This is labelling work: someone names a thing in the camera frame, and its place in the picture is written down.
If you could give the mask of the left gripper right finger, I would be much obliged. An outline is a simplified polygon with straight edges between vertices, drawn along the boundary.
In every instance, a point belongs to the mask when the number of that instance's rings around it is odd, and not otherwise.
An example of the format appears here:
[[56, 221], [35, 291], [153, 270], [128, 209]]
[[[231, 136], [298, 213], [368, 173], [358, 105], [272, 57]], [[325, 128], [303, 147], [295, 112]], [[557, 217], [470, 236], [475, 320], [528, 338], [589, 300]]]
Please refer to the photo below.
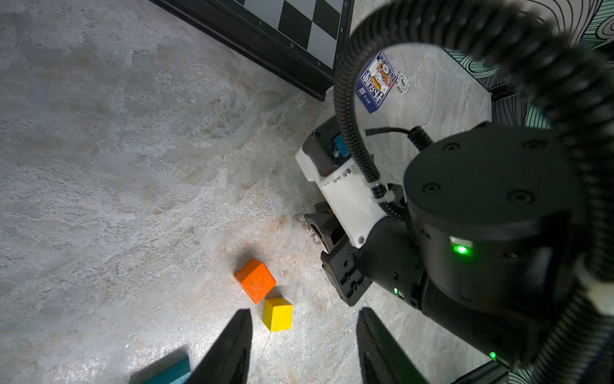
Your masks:
[[427, 383], [369, 307], [359, 312], [357, 337], [364, 383]]

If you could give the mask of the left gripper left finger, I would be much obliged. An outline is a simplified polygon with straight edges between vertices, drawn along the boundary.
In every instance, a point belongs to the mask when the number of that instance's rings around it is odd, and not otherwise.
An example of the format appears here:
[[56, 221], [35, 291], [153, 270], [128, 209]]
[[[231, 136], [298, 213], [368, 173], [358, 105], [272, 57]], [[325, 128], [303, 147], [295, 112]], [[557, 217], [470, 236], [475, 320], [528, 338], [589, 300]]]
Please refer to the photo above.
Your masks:
[[238, 310], [186, 383], [247, 383], [252, 335], [250, 310]]

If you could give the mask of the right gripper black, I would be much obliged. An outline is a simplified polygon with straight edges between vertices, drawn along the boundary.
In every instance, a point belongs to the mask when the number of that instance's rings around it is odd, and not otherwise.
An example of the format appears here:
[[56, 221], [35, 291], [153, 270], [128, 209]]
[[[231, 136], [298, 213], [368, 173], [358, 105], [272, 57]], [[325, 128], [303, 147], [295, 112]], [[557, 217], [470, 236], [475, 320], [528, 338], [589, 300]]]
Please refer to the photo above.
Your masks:
[[305, 220], [326, 248], [322, 268], [345, 304], [355, 306], [375, 283], [411, 307], [421, 306], [425, 268], [416, 236], [404, 222], [383, 217], [358, 248], [327, 203], [316, 208]]

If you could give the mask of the teal small block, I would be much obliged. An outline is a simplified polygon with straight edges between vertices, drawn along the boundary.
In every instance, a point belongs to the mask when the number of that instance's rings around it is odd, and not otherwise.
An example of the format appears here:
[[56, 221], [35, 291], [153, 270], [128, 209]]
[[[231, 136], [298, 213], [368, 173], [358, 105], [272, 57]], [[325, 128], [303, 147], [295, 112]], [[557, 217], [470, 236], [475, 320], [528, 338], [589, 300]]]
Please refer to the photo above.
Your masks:
[[134, 374], [130, 383], [184, 384], [191, 375], [189, 357], [166, 357]]

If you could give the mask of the yellow cube block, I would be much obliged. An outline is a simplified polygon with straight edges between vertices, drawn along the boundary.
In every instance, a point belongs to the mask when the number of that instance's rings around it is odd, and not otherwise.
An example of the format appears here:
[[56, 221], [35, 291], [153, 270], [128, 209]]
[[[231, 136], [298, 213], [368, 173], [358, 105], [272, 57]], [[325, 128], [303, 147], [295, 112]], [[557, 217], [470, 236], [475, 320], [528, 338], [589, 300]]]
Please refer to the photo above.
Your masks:
[[293, 305], [283, 299], [266, 299], [263, 323], [270, 332], [287, 331], [292, 326]]

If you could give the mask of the orange cube block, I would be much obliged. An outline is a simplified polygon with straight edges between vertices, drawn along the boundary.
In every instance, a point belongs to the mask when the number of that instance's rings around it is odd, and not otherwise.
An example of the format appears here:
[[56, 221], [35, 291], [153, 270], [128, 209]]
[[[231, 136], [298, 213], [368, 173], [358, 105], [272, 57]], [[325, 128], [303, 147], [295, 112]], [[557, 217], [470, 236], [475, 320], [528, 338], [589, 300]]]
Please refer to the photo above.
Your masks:
[[234, 277], [254, 304], [259, 304], [277, 285], [267, 266], [258, 259], [249, 260]]

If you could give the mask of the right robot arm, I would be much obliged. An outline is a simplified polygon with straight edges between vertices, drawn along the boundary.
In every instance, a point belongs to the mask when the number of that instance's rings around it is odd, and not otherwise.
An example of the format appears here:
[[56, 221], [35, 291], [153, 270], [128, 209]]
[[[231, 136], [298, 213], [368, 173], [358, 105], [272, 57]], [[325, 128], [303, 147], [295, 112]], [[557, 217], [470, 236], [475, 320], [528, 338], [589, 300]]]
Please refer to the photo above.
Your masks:
[[[495, 70], [492, 119], [433, 141], [384, 183], [355, 102], [386, 48]], [[355, 305], [378, 285], [489, 355], [463, 383], [613, 380], [613, 4], [393, 1], [353, 32], [334, 116], [297, 153], [324, 201], [306, 222]]]

